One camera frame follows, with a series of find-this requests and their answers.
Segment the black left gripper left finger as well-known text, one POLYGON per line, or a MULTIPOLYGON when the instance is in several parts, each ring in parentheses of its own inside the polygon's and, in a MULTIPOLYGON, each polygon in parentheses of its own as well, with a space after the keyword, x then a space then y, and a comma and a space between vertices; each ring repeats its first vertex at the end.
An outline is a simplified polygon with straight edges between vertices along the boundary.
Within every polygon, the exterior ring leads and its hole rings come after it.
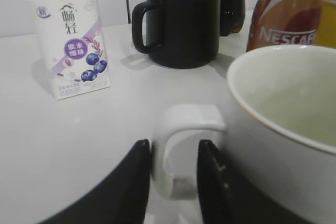
POLYGON ((139 140, 95 188, 44 223, 143 223, 150 192, 150 143, 139 140))

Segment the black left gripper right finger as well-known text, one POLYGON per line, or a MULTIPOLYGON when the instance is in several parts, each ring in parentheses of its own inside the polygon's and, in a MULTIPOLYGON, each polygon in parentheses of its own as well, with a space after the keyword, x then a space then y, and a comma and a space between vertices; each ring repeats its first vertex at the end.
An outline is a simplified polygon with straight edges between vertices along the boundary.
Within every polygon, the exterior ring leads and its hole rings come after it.
POLYGON ((197 190, 203 223, 265 223, 261 193, 210 140, 198 145, 197 190))

